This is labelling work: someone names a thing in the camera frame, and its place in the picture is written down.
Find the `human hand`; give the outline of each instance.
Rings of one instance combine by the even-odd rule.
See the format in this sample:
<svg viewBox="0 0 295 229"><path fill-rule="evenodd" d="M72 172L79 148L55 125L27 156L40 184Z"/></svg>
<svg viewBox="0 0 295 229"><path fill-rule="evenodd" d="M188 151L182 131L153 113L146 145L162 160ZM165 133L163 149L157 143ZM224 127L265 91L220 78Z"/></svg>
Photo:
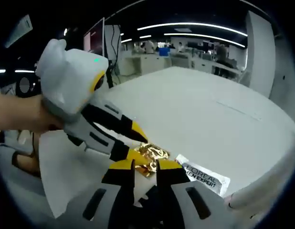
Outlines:
<svg viewBox="0 0 295 229"><path fill-rule="evenodd" d="M42 104L42 95L23 99L24 106L28 110L28 129L36 133L44 133L49 130L63 129L62 121L51 114Z"/></svg>

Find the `person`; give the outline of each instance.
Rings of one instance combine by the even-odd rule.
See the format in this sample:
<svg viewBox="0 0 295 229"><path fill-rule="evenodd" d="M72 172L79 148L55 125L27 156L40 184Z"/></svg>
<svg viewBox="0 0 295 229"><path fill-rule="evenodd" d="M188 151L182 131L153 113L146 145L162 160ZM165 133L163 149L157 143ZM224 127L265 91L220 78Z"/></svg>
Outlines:
<svg viewBox="0 0 295 229"><path fill-rule="evenodd" d="M139 48L140 48L139 44L137 42L134 43L134 48L132 50L132 53L138 53L139 52Z"/></svg>
<svg viewBox="0 0 295 229"><path fill-rule="evenodd" d="M49 113L42 104L42 95L18 98L13 95L0 94L0 130L32 131L33 152L24 155L15 152L12 165L40 177L38 160L39 136L49 130L62 129L62 121Z"/></svg>
<svg viewBox="0 0 295 229"><path fill-rule="evenodd" d="M142 42L139 48L139 52L145 53L145 51L146 51L146 43Z"/></svg>
<svg viewBox="0 0 295 229"><path fill-rule="evenodd" d="M225 65L226 67L233 68L233 66L228 63L228 58L227 58L227 49L224 45L220 45L216 49L216 58L217 58L217 63L220 63L222 65ZM214 71L215 75L224 77L224 78L234 78L235 74L232 72L229 72L228 70L225 69L220 69L219 67L215 67Z"/></svg>
<svg viewBox="0 0 295 229"><path fill-rule="evenodd" d="M184 51L185 51L185 46L183 46L182 43L179 42L179 46L178 46L177 52L184 52Z"/></svg>
<svg viewBox="0 0 295 229"><path fill-rule="evenodd" d="M146 42L146 53L147 54L153 54L155 51L155 48L154 48L154 43L152 41L147 41Z"/></svg>

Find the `desk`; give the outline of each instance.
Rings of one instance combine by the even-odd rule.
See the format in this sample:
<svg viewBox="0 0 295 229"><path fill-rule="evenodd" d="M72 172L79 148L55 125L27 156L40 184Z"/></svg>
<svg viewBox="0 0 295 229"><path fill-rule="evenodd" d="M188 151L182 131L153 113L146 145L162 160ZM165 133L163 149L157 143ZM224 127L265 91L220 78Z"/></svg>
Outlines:
<svg viewBox="0 0 295 229"><path fill-rule="evenodd" d="M208 61L208 60L204 60L202 58L198 58L198 57L193 57L193 58L189 58L189 67L198 71L202 71L205 73L213 73L214 72L214 67L219 67L222 69L225 69L227 71L230 71L232 73L237 74L238 76L240 76L242 74L242 72L240 70L234 69L234 68L229 68L223 64L217 63L215 61Z"/></svg>
<svg viewBox="0 0 295 229"><path fill-rule="evenodd" d="M267 172L295 140L295 123L273 102L241 84L171 67L118 85L105 97L136 117L150 141L231 179L229 195ZM101 180L110 161L68 142L62 131L40 139L40 168L55 217ZM156 180L136 174L136 199Z"/></svg>
<svg viewBox="0 0 295 229"><path fill-rule="evenodd" d="M155 54L133 54L123 57L119 63L120 74L124 76L139 73L145 75L172 66L169 56Z"/></svg>

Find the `crumpled gold foil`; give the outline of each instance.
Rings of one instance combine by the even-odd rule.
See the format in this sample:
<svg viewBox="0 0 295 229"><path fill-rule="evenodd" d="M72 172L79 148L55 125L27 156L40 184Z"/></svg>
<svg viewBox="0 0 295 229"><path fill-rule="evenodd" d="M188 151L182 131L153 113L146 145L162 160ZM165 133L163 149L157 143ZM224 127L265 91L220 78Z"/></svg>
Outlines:
<svg viewBox="0 0 295 229"><path fill-rule="evenodd" d="M142 166L135 166L136 170L145 177L149 177L156 173L158 159L168 159L170 152L164 150L152 143L141 143L139 147L135 148L142 156L144 156L149 164Z"/></svg>

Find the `white packet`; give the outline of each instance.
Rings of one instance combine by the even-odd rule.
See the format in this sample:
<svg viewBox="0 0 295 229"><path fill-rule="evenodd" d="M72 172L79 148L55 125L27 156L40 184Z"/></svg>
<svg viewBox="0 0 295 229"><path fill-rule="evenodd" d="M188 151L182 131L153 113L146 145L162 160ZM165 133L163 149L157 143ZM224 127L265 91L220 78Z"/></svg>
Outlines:
<svg viewBox="0 0 295 229"><path fill-rule="evenodd" d="M197 180L219 196L224 196L230 183L230 178L224 177L220 174L210 171L209 169L196 165L181 154L176 157L175 161L182 165L182 167L186 170L186 174L190 181Z"/></svg>

